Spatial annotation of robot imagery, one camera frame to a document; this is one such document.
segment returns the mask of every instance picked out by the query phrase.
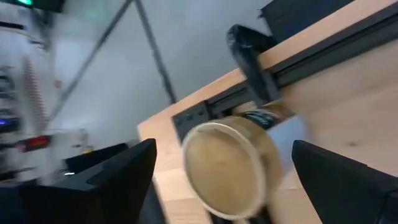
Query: wooden table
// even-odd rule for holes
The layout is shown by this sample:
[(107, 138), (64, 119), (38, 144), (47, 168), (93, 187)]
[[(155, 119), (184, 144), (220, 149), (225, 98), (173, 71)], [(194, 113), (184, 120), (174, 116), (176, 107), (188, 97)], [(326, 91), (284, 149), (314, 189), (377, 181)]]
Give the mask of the wooden table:
[[(356, 0), (264, 52), (259, 61), (271, 67), (396, 1)], [(306, 119), (315, 144), (398, 175), (397, 59), (395, 40), (284, 88), (283, 97)], [(209, 223), (186, 183), (171, 117), (244, 79), (237, 68), (138, 126), (141, 139), (157, 141), (154, 177), (169, 223)], [(276, 198), (281, 223), (321, 223), (295, 170)]]

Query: wooden tabletop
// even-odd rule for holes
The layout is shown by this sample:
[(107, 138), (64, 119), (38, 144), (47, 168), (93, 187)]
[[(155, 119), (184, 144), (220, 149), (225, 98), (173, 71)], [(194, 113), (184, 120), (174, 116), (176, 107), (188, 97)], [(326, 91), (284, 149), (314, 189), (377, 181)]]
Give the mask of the wooden tabletop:
[[(396, 1), (355, 0), (264, 52), (259, 61), (271, 67)], [(397, 57), (395, 40), (284, 88), (284, 100), (305, 118), (314, 144), (398, 175)], [(171, 117), (244, 79), (237, 68), (138, 126), (141, 139), (157, 141), (154, 177), (169, 223), (209, 223), (186, 183)], [(295, 170), (284, 179), (276, 199), (280, 223), (321, 223)]]

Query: black bracket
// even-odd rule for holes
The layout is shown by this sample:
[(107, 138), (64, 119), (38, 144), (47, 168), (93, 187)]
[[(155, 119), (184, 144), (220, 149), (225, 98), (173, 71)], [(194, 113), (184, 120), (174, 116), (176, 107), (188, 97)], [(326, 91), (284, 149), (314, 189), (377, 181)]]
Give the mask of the black bracket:
[[(281, 88), (397, 38), (398, 2), (263, 70), (257, 57), (275, 46), (276, 40), (243, 26), (232, 26), (227, 33), (228, 46), (247, 80), (176, 114), (173, 120), (178, 136), (183, 140), (194, 126), (229, 116), (243, 103), (254, 101), (261, 106), (277, 100)], [(213, 223), (230, 223), (210, 217)], [(249, 222), (270, 223), (270, 219), (266, 212)]]

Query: green light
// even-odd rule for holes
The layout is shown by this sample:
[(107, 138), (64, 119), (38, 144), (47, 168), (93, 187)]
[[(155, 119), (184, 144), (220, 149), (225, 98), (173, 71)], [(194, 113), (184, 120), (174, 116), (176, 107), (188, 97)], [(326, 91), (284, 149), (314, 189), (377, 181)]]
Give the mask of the green light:
[(17, 1), (28, 6), (32, 5), (32, 0), (17, 0)]

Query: wooden board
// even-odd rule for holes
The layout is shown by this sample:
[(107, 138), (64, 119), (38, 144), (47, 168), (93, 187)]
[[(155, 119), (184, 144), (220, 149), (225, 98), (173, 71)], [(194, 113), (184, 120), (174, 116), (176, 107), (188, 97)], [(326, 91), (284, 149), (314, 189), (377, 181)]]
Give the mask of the wooden board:
[[(318, 35), (297, 34), (264, 52), (266, 57), (259, 61), (268, 67), (272, 64), (263, 60), (277, 63), (295, 54), (295, 50), (289, 51), (294, 40), (304, 48), (321, 41), (327, 35), (320, 34), (326, 31), (319, 23), (326, 21), (329, 25), (325, 27), (334, 29), (327, 32), (332, 35), (394, 2), (356, 0), (313, 25), (318, 28), (311, 26), (303, 31), (319, 32)], [(398, 156), (395, 150), (398, 144), (395, 137), (398, 133), (397, 56), (398, 41), (393, 41), (297, 82), (283, 89), (283, 96), (289, 106), (306, 119), (315, 144), (398, 175), (394, 159)], [(243, 80), (240, 70), (235, 69), (138, 126), (141, 139), (157, 140), (154, 176), (169, 223), (208, 223), (204, 210), (186, 184), (180, 142), (171, 117)], [(279, 215), (281, 223), (321, 223), (294, 170), (275, 197), (275, 212), (283, 214)]]

